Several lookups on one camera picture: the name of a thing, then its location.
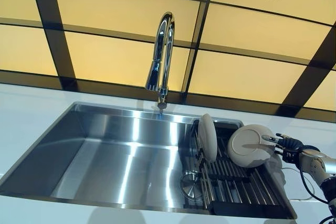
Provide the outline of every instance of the kitchen faucet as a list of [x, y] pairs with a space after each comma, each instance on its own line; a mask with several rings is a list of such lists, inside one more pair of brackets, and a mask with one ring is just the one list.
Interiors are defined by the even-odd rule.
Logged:
[[[156, 39], [154, 44], [153, 61], [149, 70], [145, 88], [151, 91], [159, 92], [157, 107], [160, 109], [160, 113], [162, 113], [163, 110], [167, 108], [167, 84], [174, 43], [175, 21], [172, 13], [166, 12], [165, 14], [163, 14], [157, 30], [158, 31], [156, 33]], [[163, 60], [164, 54], [163, 48], [165, 45], [166, 49], [164, 57], [163, 76], [162, 82], [161, 84], [159, 84], [161, 62]]]

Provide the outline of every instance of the dish rack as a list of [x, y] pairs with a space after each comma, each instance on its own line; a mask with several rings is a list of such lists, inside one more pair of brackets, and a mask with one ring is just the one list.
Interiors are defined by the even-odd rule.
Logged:
[[292, 219], [293, 214], [264, 165], [256, 168], [237, 166], [227, 154], [229, 136], [221, 136], [218, 129], [216, 133], [217, 158], [210, 163], [204, 157], [197, 127], [194, 127], [203, 207], [216, 215]]

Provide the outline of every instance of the sink basin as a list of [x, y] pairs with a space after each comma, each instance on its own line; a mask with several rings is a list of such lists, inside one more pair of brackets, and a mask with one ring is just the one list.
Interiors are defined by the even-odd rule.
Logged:
[[[180, 185], [183, 174], [198, 170], [190, 145], [197, 119], [74, 103], [3, 176], [0, 193], [208, 214]], [[242, 125], [221, 122], [234, 129]]]
[[294, 218], [283, 188], [267, 166], [241, 168], [227, 155], [228, 140], [241, 121], [214, 118], [218, 150], [210, 164], [198, 143], [199, 118], [74, 103], [0, 179], [0, 195]]

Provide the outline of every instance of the cable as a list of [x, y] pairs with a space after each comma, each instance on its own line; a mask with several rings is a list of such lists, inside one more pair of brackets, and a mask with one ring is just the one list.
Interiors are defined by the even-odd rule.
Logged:
[[330, 219], [332, 219], [332, 215], [329, 216], [329, 217], [324, 218], [323, 220], [321, 220], [321, 222], [320, 222], [319, 224], [323, 224], [323, 223], [325, 223], [327, 220], [330, 220]]
[[300, 162], [300, 175], [301, 175], [301, 179], [302, 179], [302, 183], [303, 185], [305, 186], [305, 189], [307, 190], [307, 192], [315, 199], [317, 199], [318, 201], [322, 202], [322, 203], [325, 203], [325, 204], [328, 204], [327, 201], [323, 200], [323, 199], [320, 199], [319, 197], [315, 196], [308, 188], [307, 184], [306, 184], [306, 181], [304, 180], [304, 177], [303, 177], [303, 172], [302, 172], [302, 164]]

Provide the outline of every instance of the faucet head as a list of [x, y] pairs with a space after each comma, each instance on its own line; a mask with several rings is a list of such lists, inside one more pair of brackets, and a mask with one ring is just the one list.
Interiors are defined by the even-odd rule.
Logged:
[[151, 91], [158, 91], [159, 90], [159, 81], [160, 81], [160, 68], [161, 63], [163, 62], [163, 54], [164, 54], [164, 46], [167, 44], [168, 54], [169, 56], [166, 57], [167, 64], [165, 63], [164, 75], [162, 84], [166, 87], [168, 82], [168, 75], [169, 75], [169, 66], [171, 60], [171, 50], [173, 46], [174, 40], [174, 17], [173, 14], [170, 12], [166, 12], [163, 14], [159, 27], [156, 32], [156, 38], [154, 43], [154, 54], [153, 54], [153, 61], [151, 67], [149, 69], [147, 82], [145, 85], [145, 89]]
[[159, 61], [152, 61], [151, 68], [149, 70], [149, 74], [147, 77], [145, 89], [148, 89], [151, 91], [159, 90], [160, 66], [161, 66], [161, 63]]

